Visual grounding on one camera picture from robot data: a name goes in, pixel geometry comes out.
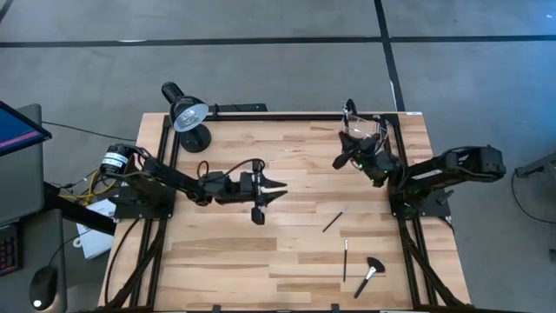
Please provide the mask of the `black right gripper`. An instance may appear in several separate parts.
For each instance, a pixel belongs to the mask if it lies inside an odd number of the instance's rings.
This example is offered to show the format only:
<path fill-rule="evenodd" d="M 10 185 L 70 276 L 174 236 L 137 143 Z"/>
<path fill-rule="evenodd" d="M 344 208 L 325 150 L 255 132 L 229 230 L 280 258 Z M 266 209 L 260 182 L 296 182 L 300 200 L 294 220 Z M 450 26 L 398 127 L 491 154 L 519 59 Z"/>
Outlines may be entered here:
<path fill-rule="evenodd" d="M 350 136 L 345 131 L 338 133 L 341 141 L 341 153 L 332 166 L 335 170 L 343 168 L 350 162 L 362 171 L 374 187 L 382 187 L 384 182 L 401 169 L 400 160 L 387 150 L 377 150 L 378 134 Z"/>

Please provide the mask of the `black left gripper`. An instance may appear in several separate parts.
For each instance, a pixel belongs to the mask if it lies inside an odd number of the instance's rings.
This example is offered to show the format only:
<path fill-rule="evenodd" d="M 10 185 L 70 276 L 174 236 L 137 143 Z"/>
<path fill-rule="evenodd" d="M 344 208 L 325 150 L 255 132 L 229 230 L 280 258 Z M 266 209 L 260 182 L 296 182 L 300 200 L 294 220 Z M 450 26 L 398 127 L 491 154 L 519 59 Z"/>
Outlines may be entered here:
<path fill-rule="evenodd" d="M 246 163 L 252 164 L 251 173 L 254 174 L 254 192 L 251 195 L 242 195 L 240 192 L 240 178 L 235 182 L 229 176 L 232 171 L 237 170 L 240 166 Z M 265 215 L 262 211 L 262 207 L 268 206 L 274 200 L 288 193 L 286 190 L 279 190 L 264 193 L 262 196 L 261 177 L 264 167 L 265 163 L 261 159 L 248 159 L 238 163 L 228 172 L 206 170 L 205 191 L 221 205 L 253 202 L 254 207 L 251 209 L 251 221 L 257 225 L 263 225 L 265 223 Z M 265 179 L 263 182 L 263 187 L 265 189 L 277 189 L 287 186 L 288 185 L 286 183 L 270 179 Z"/>

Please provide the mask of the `black fan makeup brush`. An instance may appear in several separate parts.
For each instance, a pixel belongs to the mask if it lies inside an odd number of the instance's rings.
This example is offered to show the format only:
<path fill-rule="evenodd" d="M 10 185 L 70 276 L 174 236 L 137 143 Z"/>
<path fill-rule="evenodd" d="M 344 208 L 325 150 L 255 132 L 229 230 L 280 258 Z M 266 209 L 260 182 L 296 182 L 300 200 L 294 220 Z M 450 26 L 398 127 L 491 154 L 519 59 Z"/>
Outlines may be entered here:
<path fill-rule="evenodd" d="M 355 291 L 354 293 L 354 298 L 357 299 L 362 291 L 365 289 L 365 287 L 367 286 L 368 282 L 370 281 L 370 279 L 377 273 L 381 274 L 381 273 L 385 273 L 386 272 L 386 266 L 385 264 L 378 258 L 373 257 L 373 256 L 368 256 L 367 257 L 367 265 L 368 265 L 368 272 L 365 276 L 365 278 L 363 279 L 363 281 L 361 282 L 361 284 L 359 285 L 357 291 Z"/>

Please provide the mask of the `clear acrylic organizer box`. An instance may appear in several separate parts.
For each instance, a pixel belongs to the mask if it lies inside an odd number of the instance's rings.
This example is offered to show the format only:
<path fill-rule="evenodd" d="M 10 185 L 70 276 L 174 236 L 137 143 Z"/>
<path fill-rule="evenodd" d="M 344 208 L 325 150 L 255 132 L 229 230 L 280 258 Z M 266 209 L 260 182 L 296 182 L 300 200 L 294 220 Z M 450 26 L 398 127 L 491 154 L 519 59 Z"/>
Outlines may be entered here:
<path fill-rule="evenodd" d="M 356 138 L 358 136 L 378 134 L 378 143 L 381 142 L 381 134 L 379 131 L 380 116 L 372 115 L 371 117 L 360 117 L 355 114 L 349 114 L 349 127 L 347 132 L 350 136 Z"/>

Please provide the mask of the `black power strip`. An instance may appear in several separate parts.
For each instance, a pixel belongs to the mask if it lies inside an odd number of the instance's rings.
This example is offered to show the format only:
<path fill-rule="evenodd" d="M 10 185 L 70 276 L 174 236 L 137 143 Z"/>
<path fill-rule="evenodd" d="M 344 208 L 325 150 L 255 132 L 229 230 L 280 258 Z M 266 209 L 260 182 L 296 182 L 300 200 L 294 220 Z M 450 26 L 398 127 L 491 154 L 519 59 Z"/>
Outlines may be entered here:
<path fill-rule="evenodd" d="M 237 104 L 217 104 L 209 107 L 210 112 L 267 112 L 265 103 L 237 103 Z"/>

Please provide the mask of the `black desk lamp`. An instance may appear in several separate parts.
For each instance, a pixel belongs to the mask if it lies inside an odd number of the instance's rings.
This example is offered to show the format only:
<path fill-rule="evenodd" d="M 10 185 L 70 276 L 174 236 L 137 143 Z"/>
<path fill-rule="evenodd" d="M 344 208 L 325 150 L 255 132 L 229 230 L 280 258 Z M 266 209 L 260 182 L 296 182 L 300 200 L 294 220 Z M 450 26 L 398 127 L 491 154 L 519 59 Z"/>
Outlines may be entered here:
<path fill-rule="evenodd" d="M 209 106 L 197 97 L 186 96 L 173 82 L 164 83 L 161 91 L 170 104 L 169 118 L 180 145 L 190 153 L 207 149 L 212 136 L 202 123 L 208 116 Z"/>

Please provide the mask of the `white paper sheets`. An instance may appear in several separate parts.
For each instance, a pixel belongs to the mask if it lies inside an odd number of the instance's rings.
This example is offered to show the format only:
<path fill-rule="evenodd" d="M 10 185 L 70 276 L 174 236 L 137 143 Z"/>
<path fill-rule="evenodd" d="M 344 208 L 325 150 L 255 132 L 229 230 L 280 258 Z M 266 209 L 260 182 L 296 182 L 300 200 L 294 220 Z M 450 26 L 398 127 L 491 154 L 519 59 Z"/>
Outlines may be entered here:
<path fill-rule="evenodd" d="M 104 199 L 90 204 L 87 209 L 107 217 L 113 217 L 116 205 L 110 200 Z M 73 240 L 72 245 L 74 248 L 82 250 L 85 259 L 93 259 L 111 249 L 113 244 L 112 235 L 107 235 L 97 230 L 91 230 L 89 227 L 79 223 L 76 225 L 76 229 L 79 237 Z"/>

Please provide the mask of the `black floor stand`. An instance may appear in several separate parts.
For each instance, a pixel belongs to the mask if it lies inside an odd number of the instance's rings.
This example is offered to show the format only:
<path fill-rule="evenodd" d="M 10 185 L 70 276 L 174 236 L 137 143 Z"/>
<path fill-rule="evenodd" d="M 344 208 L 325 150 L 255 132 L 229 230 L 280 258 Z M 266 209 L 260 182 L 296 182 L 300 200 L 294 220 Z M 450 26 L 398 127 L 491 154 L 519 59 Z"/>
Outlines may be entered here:
<path fill-rule="evenodd" d="M 519 178 L 526 178 L 533 173 L 545 173 L 556 180 L 556 152 L 518 167 L 514 172 Z"/>

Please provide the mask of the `black desk support beam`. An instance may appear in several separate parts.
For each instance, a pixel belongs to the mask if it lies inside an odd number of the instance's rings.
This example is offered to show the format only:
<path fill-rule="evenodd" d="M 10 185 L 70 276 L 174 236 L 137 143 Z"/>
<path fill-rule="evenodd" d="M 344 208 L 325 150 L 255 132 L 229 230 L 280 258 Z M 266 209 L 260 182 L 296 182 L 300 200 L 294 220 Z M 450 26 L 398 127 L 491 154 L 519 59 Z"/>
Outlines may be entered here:
<path fill-rule="evenodd" d="M 64 219 L 79 223 L 92 230 L 113 236 L 116 224 L 109 216 L 89 210 L 58 195 L 60 189 L 50 183 L 43 183 L 44 210 L 60 210 Z"/>

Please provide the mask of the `black computer mouse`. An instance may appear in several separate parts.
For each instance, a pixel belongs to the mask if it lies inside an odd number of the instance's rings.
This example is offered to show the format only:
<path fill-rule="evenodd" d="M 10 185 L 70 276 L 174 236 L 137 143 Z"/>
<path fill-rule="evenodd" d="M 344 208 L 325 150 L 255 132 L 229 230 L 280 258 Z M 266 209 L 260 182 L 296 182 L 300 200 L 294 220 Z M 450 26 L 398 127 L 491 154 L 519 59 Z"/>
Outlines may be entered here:
<path fill-rule="evenodd" d="M 57 269 L 47 265 L 37 270 L 31 278 L 29 297 L 36 311 L 48 309 L 55 301 L 57 293 Z"/>

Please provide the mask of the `grey computer desk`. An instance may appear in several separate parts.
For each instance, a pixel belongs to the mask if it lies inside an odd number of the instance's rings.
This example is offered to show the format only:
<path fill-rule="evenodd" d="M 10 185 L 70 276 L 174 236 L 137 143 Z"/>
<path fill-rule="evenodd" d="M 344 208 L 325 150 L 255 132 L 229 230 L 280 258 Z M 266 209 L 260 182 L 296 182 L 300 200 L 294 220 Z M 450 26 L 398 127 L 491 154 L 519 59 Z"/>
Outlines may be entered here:
<path fill-rule="evenodd" d="M 42 125 L 38 104 L 15 110 Z M 67 309 L 62 214 L 43 209 L 43 183 L 43 143 L 0 156 L 0 227 L 18 227 L 22 258 L 20 270 L 0 276 L 0 313 L 64 313 Z M 48 309 L 36 311 L 30 304 L 30 282 L 47 265 L 57 269 L 56 298 Z"/>

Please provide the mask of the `computer monitor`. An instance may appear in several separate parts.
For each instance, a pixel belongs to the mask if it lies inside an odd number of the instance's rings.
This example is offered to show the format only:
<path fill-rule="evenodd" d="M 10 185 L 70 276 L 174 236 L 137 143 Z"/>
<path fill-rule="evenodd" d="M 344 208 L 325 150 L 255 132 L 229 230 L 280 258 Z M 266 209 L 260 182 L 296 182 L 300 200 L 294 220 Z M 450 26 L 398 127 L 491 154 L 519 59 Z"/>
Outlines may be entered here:
<path fill-rule="evenodd" d="M 51 138 L 42 125 L 0 101 L 0 157 Z"/>

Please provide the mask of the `black keyboard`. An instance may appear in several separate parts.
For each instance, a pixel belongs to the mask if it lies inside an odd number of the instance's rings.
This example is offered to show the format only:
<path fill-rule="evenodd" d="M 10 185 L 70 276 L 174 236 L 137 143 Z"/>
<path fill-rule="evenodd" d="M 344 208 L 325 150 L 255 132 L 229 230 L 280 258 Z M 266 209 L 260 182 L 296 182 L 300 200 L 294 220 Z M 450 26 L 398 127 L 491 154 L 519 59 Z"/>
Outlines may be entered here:
<path fill-rule="evenodd" d="M 0 276 L 22 268 L 19 249 L 19 230 L 15 224 L 0 227 Z"/>

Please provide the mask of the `black aluminium table frame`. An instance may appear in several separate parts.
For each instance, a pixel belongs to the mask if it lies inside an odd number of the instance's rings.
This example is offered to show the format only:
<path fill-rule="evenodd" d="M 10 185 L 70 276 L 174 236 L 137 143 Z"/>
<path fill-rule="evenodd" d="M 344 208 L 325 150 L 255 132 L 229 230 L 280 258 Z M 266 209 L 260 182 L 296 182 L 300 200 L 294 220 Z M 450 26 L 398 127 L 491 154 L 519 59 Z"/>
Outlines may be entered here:
<path fill-rule="evenodd" d="M 395 310 L 433 298 L 419 266 L 407 262 L 386 190 L 352 166 L 333 168 L 341 149 L 338 114 L 222 113 L 208 122 L 212 142 L 198 154 L 181 149 L 165 122 L 162 113 L 145 114 L 137 142 L 178 170 L 194 176 L 205 161 L 229 171 L 258 157 L 265 175 L 286 183 L 288 193 L 268 206 L 262 226 L 251 222 L 247 203 L 199 207 L 177 195 L 162 252 L 137 287 L 137 304 L 156 311 L 327 310 L 332 303 L 342 310 Z M 355 299 L 368 256 L 386 272 Z"/>

